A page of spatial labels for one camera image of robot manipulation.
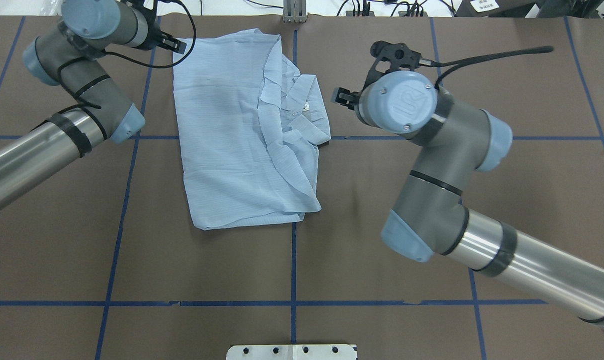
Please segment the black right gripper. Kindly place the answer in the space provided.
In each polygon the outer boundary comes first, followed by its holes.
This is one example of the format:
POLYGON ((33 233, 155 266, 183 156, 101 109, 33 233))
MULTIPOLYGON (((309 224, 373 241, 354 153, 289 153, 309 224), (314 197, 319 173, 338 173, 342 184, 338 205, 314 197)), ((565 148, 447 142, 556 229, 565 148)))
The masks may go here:
POLYGON ((337 87, 331 95, 331 102, 355 111, 359 107, 361 92, 337 87))

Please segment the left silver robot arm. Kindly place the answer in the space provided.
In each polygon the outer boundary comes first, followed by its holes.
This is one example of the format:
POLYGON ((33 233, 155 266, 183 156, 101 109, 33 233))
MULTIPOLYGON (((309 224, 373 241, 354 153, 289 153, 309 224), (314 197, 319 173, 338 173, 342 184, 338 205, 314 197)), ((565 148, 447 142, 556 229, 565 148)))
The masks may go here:
POLYGON ((189 43, 162 30, 154 0, 64 0, 60 19, 23 52, 29 73, 42 84, 57 87, 73 100, 0 149, 0 212, 96 146, 127 141, 146 120, 134 101, 100 64, 117 57, 148 69, 146 63, 109 50, 123 46, 151 51, 162 48, 178 57, 170 69, 191 54, 189 43))

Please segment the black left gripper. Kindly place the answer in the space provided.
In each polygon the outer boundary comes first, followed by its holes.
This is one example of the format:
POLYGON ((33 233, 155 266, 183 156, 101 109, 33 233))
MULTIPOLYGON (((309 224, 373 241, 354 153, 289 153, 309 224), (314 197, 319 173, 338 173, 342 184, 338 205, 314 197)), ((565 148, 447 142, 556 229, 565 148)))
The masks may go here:
POLYGON ((144 41, 140 44, 140 49, 144 51, 153 50, 156 47, 170 50, 177 54, 184 54, 187 44, 180 39, 174 38, 171 34, 160 29, 156 16, 144 16, 148 32, 144 41))

